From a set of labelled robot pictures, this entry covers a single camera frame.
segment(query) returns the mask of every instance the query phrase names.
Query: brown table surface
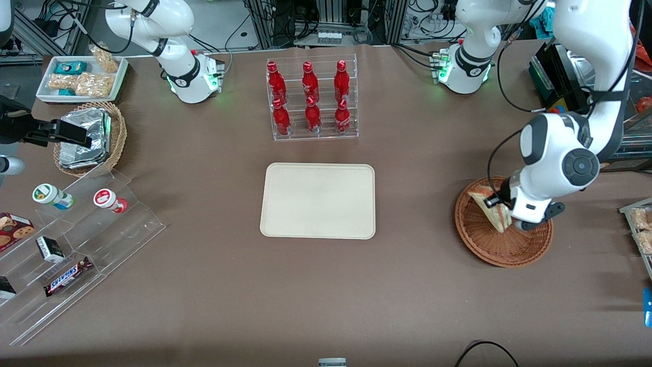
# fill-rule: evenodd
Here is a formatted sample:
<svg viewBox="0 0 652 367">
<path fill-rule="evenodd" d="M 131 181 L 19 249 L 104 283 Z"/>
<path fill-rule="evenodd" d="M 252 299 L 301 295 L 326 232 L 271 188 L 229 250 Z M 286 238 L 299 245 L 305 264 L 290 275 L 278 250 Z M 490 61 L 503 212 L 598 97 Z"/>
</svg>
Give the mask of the brown table surface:
<svg viewBox="0 0 652 367">
<path fill-rule="evenodd" d="M 540 44 L 517 42 L 503 57 L 505 89 L 522 106 L 540 105 L 527 73 Z M 274 142 L 265 60 L 349 52 L 359 60 L 360 139 Z M 502 343 L 523 366 L 650 365 L 649 280 L 617 211 L 652 195 L 650 177 L 603 174 L 565 197 L 552 248 L 525 268 L 490 266 L 459 239 L 457 195 L 530 117 L 503 100 L 495 70 L 475 94 L 456 95 L 390 47 L 236 54 L 225 92 L 190 105 L 153 58 L 130 63 L 117 169 L 169 227 L 26 346 L 3 343 L 0 365 L 305 367 L 346 357 L 351 367 L 452 366 L 478 339 Z M 71 109 L 37 102 L 33 114 Z M 74 178 L 56 169 L 51 148 L 22 145 L 18 155 L 28 169 L 7 178 L 1 208 L 35 217 L 32 188 Z M 264 237 L 273 162 L 372 165 L 375 237 Z M 522 165 L 514 139 L 494 172 Z M 482 346 L 463 365 L 511 362 Z"/>
</svg>

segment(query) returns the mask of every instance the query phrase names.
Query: aluminum foil package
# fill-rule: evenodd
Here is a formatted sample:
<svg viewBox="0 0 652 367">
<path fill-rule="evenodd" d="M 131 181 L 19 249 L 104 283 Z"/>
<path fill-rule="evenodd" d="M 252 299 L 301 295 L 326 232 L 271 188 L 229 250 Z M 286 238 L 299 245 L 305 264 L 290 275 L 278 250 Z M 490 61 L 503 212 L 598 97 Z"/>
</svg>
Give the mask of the aluminum foil package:
<svg viewBox="0 0 652 367">
<path fill-rule="evenodd" d="M 61 118 L 87 130 L 91 147 L 61 143 L 59 164 L 66 169 L 97 166 L 109 156 L 111 149 L 111 116 L 103 108 L 73 111 Z"/>
</svg>

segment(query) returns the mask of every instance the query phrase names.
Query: round wicker basket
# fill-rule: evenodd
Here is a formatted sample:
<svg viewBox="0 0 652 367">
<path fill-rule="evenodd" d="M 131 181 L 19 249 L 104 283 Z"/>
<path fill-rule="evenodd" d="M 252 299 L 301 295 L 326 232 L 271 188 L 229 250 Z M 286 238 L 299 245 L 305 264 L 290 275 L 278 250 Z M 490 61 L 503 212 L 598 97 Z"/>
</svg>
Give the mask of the round wicker basket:
<svg viewBox="0 0 652 367">
<path fill-rule="evenodd" d="M 494 186 L 499 187 L 505 178 L 492 177 Z M 525 266 L 539 260 L 552 242 L 552 220 L 530 231 L 521 231 L 512 225 L 500 233 L 468 195 L 477 185 L 489 186 L 489 180 L 483 178 L 468 185 L 455 204 L 455 226 L 464 244 L 480 259 L 503 268 Z"/>
<path fill-rule="evenodd" d="M 125 147 L 125 141 L 126 141 L 125 119 L 122 117 L 120 110 L 113 103 L 110 102 L 84 103 L 83 105 L 75 108 L 75 111 L 83 110 L 86 108 L 92 108 L 92 107 L 103 108 L 111 116 L 111 152 L 109 153 L 109 157 L 104 162 L 104 165 L 107 166 L 109 169 L 111 169 L 115 167 L 115 165 L 118 163 L 118 160 L 120 160 L 120 156 L 122 155 L 123 149 Z M 54 164 L 57 165 L 57 168 L 59 168 L 59 170 L 63 173 L 75 177 L 82 177 L 84 174 L 86 174 L 88 171 L 94 168 L 94 167 L 84 167 L 84 168 L 76 168 L 73 170 L 67 170 L 59 164 L 60 154 L 61 154 L 61 144 L 56 143 L 54 144 Z"/>
</svg>

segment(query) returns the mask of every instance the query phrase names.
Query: coca-cola bottle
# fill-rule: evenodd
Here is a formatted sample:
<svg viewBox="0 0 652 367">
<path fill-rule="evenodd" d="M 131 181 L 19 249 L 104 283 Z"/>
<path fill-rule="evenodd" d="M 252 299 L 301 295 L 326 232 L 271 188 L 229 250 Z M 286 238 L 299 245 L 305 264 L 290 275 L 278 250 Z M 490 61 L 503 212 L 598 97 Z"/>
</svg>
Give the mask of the coca-cola bottle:
<svg viewBox="0 0 652 367">
<path fill-rule="evenodd" d="M 308 130 L 313 134 L 319 134 L 321 131 L 321 112 L 317 107 L 315 97 L 306 98 L 306 120 L 308 121 Z"/>
<path fill-rule="evenodd" d="M 281 100 L 282 104 L 288 102 L 288 89 L 285 87 L 285 80 L 280 72 L 278 72 L 278 67 L 274 61 L 267 63 L 267 70 L 269 71 L 269 86 L 272 89 L 272 95 L 274 98 Z"/>
<path fill-rule="evenodd" d="M 349 119 L 351 114 L 349 109 L 346 107 L 347 102 L 345 99 L 342 99 L 338 105 L 337 110 L 335 111 L 335 130 L 338 134 L 346 134 L 349 131 Z"/>
<path fill-rule="evenodd" d="M 274 113 L 272 115 L 274 116 L 276 130 L 283 136 L 292 134 L 292 126 L 289 123 L 288 110 L 283 107 L 283 102 L 280 98 L 274 98 L 272 104 L 274 105 Z"/>
<path fill-rule="evenodd" d="M 346 72 L 346 61 L 337 62 L 337 73 L 335 73 L 335 101 L 349 99 L 349 73 Z"/>
<path fill-rule="evenodd" d="M 312 63 L 306 61 L 303 63 L 303 91 L 306 93 L 306 98 L 315 98 L 315 103 L 319 103 L 319 84 L 317 83 L 317 76 L 312 71 Z"/>
</svg>

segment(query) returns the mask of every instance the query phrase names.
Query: clear acrylic bottle rack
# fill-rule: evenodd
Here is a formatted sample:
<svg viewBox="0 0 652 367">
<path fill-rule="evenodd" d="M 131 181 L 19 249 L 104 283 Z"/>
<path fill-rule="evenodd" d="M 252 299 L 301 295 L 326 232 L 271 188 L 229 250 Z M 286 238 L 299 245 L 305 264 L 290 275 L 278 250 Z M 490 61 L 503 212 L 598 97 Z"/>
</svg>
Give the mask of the clear acrylic bottle rack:
<svg viewBox="0 0 652 367">
<path fill-rule="evenodd" d="M 71 208 L 41 206 L 37 214 L 44 228 L 0 253 L 0 275 L 16 291 L 10 300 L 0 298 L 0 335 L 11 345 L 27 343 L 165 229 L 152 210 L 138 201 L 129 182 L 116 170 L 96 167 L 63 190 L 74 197 Z M 127 200 L 125 212 L 116 214 L 93 204 L 93 195 L 103 188 Z M 40 236 L 56 240 L 65 259 L 57 264 L 44 261 L 36 244 Z M 43 287 L 85 257 L 93 267 L 46 297 Z"/>
<path fill-rule="evenodd" d="M 348 108 L 350 117 L 349 131 L 345 135 L 339 135 L 335 130 L 335 73 L 337 72 L 337 61 L 346 61 L 346 70 L 349 73 L 349 100 Z M 272 102 L 272 90 L 269 85 L 269 72 L 266 73 L 267 98 L 269 102 L 269 117 L 272 122 L 272 135 L 275 141 L 294 140 L 316 140 L 333 138 L 357 138 L 360 134 L 360 121 L 358 117 L 358 63 L 356 54 L 333 55 L 333 56 L 306 56 L 306 57 L 281 57 L 268 59 L 274 61 L 278 71 L 283 76 L 288 90 L 288 103 L 285 106 L 289 113 L 292 134 L 283 136 L 276 130 L 274 123 L 274 106 Z M 317 76 L 319 83 L 319 110 L 321 112 L 321 131 L 313 134 L 308 130 L 306 121 L 306 96 L 303 91 L 303 63 L 310 61 L 312 69 Z"/>
</svg>

